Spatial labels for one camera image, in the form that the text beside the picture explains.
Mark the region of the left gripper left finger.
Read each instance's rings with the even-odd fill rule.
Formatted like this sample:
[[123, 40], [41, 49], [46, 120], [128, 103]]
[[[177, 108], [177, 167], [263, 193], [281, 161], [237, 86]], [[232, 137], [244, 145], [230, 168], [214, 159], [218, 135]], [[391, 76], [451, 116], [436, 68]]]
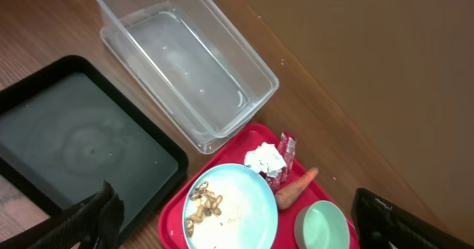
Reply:
[[1, 249], [117, 249], [123, 221], [124, 202], [105, 181], [99, 192], [1, 242]]

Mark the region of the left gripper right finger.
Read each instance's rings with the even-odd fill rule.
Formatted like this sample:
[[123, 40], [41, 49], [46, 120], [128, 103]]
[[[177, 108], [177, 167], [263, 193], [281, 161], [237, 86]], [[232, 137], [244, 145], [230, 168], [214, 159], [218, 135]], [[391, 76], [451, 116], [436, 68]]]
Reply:
[[351, 217], [361, 248], [473, 249], [365, 188], [355, 192]]

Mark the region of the mint green bowl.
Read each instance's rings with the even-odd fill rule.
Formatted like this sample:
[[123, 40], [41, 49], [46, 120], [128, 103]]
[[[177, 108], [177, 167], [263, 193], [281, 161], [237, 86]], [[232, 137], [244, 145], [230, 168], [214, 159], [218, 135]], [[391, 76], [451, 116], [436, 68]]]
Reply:
[[349, 249], [350, 230], [345, 215], [332, 202], [320, 200], [297, 215], [294, 238], [299, 249]]

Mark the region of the orange carrot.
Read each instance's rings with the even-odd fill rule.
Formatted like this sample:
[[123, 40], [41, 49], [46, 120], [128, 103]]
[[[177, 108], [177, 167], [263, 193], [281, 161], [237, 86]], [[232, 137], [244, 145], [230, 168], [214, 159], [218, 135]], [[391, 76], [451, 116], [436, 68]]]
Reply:
[[318, 175], [318, 168], [311, 168], [298, 180], [289, 183], [275, 194], [276, 204], [279, 210], [288, 209], [309, 184], [315, 180]]

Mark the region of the red snack wrapper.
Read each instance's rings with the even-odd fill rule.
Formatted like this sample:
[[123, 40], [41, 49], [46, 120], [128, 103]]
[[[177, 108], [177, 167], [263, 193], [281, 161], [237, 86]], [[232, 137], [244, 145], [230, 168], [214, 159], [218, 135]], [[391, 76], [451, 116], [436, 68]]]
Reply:
[[281, 188], [290, 176], [296, 154], [295, 136], [288, 131], [284, 131], [276, 146], [276, 151], [277, 153], [272, 154], [272, 159], [267, 165], [267, 171], [264, 172], [265, 180], [274, 193]]

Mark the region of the white tissue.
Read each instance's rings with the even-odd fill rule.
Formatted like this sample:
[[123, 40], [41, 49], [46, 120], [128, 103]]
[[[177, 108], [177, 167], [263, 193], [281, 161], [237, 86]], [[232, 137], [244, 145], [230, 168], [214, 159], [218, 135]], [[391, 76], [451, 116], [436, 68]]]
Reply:
[[278, 177], [287, 166], [275, 145], [266, 142], [246, 153], [244, 165], [256, 173], [263, 173], [272, 178]]

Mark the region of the large light blue plate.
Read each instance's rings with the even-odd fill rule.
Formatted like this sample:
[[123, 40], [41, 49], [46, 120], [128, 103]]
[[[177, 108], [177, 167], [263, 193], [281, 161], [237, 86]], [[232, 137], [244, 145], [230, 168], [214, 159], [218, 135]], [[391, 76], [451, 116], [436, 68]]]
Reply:
[[[203, 181], [222, 195], [220, 216], [195, 225], [192, 237], [185, 233], [184, 218], [195, 211], [190, 193]], [[222, 164], [201, 174], [184, 197], [181, 228], [186, 248], [271, 248], [276, 240], [278, 210], [270, 186], [250, 168]]]

